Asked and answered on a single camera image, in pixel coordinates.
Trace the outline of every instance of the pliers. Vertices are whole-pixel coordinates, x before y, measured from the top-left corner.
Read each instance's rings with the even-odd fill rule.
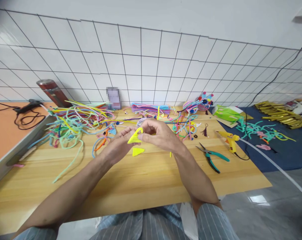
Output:
[[[204,155],[205,157],[207,158],[207,161],[209,162],[209,165],[211,166],[211,168],[213,168],[214,171],[216,171],[217,173],[220,173],[220,171],[216,168],[216,166],[214,166],[212,160],[211,160],[211,156],[210,155],[216,155],[220,158],[222,158],[223,160],[227,161],[227,162],[230,162],[230,160],[225,157],[224,155],[220,154],[220,153],[217,153],[217,152],[212,152],[212,151],[209,151],[207,150],[201,143],[199,143],[202,148],[196,146],[198,149],[200,149],[202,152],[204,152]]]

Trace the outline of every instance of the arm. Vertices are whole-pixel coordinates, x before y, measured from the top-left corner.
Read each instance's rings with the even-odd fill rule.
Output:
[[[52,228],[58,231],[60,225],[85,201],[107,171],[136,145],[127,144],[135,130],[136,127],[127,127],[119,132],[97,157],[49,195],[14,237],[30,227]]]
[[[210,203],[222,209],[211,180],[203,172],[186,146],[164,123],[155,119],[145,120],[141,127],[145,133],[138,138],[173,153],[183,185],[187,189],[195,214],[203,203]]]

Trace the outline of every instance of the power cord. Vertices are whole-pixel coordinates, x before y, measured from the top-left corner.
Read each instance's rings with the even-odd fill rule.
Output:
[[[6,107],[7,107],[7,108],[0,109],[0,111],[3,111],[3,110],[6,110],[6,109],[9,109],[9,108],[12,108],[15,112],[17,112],[16,118],[15,118],[15,120],[14,120],[14,124],[15,124],[15,125],[18,127],[18,129],[20,129],[20,130],[28,130],[28,129],[31,129],[31,128],[33,128],[33,127],[36,127],[37,125],[39,125],[39,124],[45,119],[45,116],[44,116],[44,115],[40,115],[41,113],[35,112],[35,111],[33,111],[33,109],[27,109],[27,111],[30,110],[31,112],[36,113],[36,115],[35,115],[35,116],[25,116],[25,117],[22,117],[22,118],[20,119],[20,124],[18,124],[18,123],[17,123],[18,116],[19,116],[21,113],[26,112],[26,111],[23,110],[24,107],[21,108],[21,107],[16,107],[16,106],[9,106],[9,105],[3,104],[3,103],[0,103],[0,105],[3,105],[3,106],[6,106]],[[34,120],[35,120],[36,118],[39,118],[39,117],[42,117],[42,119],[41,119],[38,123],[36,123],[35,125],[33,125],[32,127],[29,127],[29,128],[21,128],[21,127],[20,127],[20,126],[26,126],[26,125],[28,125],[28,124],[34,122]],[[32,119],[31,119],[29,122],[25,123],[24,120],[27,119],[27,118],[32,118]]]
[[[269,86],[271,83],[273,83],[273,82],[275,81],[275,79],[278,77],[279,73],[280,73],[286,66],[288,66],[290,63],[292,63],[294,60],[297,59],[297,57],[298,57],[298,55],[300,54],[301,51],[302,51],[302,47],[300,48],[300,50],[298,51],[298,53],[297,53],[297,55],[294,57],[294,59],[293,59],[291,62],[289,62],[288,64],[286,64],[284,67],[282,67],[282,68],[278,71],[278,73],[277,73],[277,75],[274,77],[274,79],[273,79],[271,82],[269,82],[264,88],[262,88],[262,90],[261,90],[260,92],[258,92],[258,93],[255,95],[255,97],[254,97],[253,100],[248,104],[248,106],[250,106],[250,105],[254,102],[254,100],[256,99],[256,97],[257,97],[257,96],[258,96],[258,95],[259,95],[259,94],[260,94],[267,86]],[[248,132],[247,132],[247,120],[248,120],[247,108],[245,108],[244,113],[245,113],[245,128],[244,128],[244,130],[245,130],[245,134],[247,135],[246,141],[248,142],[248,141],[249,141],[249,135],[248,135]],[[249,159],[250,159],[250,155],[249,155],[249,153],[248,153],[247,148],[248,148],[248,145],[246,144],[245,147],[244,147],[244,151],[246,152],[247,156],[249,157],[248,159],[243,159],[243,158],[239,157],[239,156],[235,153],[236,156],[239,157],[239,158],[241,158],[241,159],[243,159],[243,160],[249,160]]]

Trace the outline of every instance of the striped sleeve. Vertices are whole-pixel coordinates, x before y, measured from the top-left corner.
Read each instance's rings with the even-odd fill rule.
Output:
[[[53,229],[31,227],[19,234],[14,240],[56,240],[57,234]]]
[[[203,204],[197,220],[199,240],[239,240],[226,214],[213,204]]]

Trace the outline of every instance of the thermos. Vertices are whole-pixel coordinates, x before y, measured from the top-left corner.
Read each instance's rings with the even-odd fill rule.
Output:
[[[72,103],[65,102],[67,97],[52,79],[41,79],[36,84],[45,92],[45,94],[58,106],[58,107],[72,107]]]

